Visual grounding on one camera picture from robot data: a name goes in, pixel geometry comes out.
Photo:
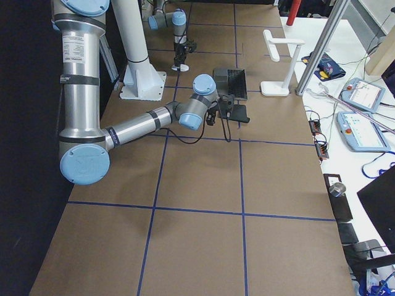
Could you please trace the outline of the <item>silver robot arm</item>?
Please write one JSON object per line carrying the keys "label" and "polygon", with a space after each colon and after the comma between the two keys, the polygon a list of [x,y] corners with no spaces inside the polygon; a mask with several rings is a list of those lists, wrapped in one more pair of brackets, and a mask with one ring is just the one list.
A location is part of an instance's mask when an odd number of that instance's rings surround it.
{"label": "silver robot arm", "polygon": [[193,81],[185,103],[171,102],[115,126],[99,123],[99,47],[106,32],[106,12],[113,9],[128,60],[122,99],[159,101],[166,73],[150,63],[136,1],[53,1],[53,25],[62,34],[65,128],[59,135],[60,171],[71,183],[93,184],[110,166],[109,151],[155,132],[173,121],[196,130],[218,93],[210,75]]}
{"label": "silver robot arm", "polygon": [[169,2],[154,1],[154,12],[148,17],[149,27],[152,30],[159,30],[165,27],[173,28],[173,49],[175,56],[172,70],[187,72],[189,70],[189,66],[186,65],[187,55],[196,50],[197,43],[188,38],[186,12],[182,8],[177,8],[174,12],[166,12],[165,7]]}

